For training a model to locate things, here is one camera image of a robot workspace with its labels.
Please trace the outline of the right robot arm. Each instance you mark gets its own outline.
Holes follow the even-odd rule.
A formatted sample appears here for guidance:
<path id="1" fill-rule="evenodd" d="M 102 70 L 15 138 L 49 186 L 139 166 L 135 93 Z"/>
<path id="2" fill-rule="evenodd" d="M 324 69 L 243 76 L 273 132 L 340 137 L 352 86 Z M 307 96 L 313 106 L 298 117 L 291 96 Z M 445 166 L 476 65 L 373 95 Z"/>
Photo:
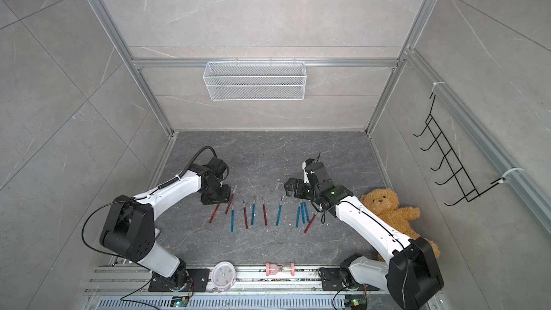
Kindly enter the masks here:
<path id="1" fill-rule="evenodd" d="M 308 200 L 317 212 L 331 214 L 358 232 L 380 255 L 376 261 L 351 255 L 340 266 L 340 291 L 372 286 L 387 291 L 402 309 L 420 309 L 444 286 L 432 245 L 412 238 L 385 222 L 365 199 L 342 185 L 335 185 L 323 163 L 306 160 L 304 178 L 289 179 L 287 196 Z"/>

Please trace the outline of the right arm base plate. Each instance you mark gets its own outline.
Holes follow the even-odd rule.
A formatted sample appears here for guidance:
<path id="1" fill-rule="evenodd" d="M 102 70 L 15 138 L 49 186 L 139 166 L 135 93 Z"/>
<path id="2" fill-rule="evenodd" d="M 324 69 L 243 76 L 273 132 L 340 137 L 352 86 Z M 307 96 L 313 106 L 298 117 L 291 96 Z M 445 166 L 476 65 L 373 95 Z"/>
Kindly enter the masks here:
<path id="1" fill-rule="evenodd" d="M 346 291 L 379 291 L 379 288 L 369 284 L 358 284 L 353 281 L 351 274 L 343 268 L 321 267 L 318 269 L 318 275 L 323 291 L 343 291 L 344 288 Z"/>

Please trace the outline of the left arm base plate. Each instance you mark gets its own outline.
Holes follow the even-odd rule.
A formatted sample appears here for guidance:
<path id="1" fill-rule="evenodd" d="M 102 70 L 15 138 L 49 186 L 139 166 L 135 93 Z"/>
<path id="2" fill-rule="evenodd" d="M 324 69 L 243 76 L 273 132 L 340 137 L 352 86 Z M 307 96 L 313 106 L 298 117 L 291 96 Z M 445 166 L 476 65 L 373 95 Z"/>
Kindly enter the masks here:
<path id="1" fill-rule="evenodd" d="M 149 292 L 204 292 L 209 281 L 208 268 L 191 268 L 176 271 L 175 274 L 166 278 L 160 274 L 153 273 L 152 281 L 149 284 Z"/>

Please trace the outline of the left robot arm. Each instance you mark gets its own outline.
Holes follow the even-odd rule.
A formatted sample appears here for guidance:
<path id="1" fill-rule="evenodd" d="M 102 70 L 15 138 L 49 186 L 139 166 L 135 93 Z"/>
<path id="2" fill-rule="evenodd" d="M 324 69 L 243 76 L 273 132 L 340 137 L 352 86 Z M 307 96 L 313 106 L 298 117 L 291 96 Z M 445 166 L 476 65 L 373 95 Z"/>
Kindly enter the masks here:
<path id="1" fill-rule="evenodd" d="M 110 206 L 100 244 L 173 283 L 183 278 L 186 264 L 156 242 L 155 222 L 189 195 L 201 195 L 203 205 L 227 203 L 231 188 L 224 183 L 229 166 L 217 157 L 207 164 L 190 164 L 172 179 L 134 197 L 117 197 Z"/>

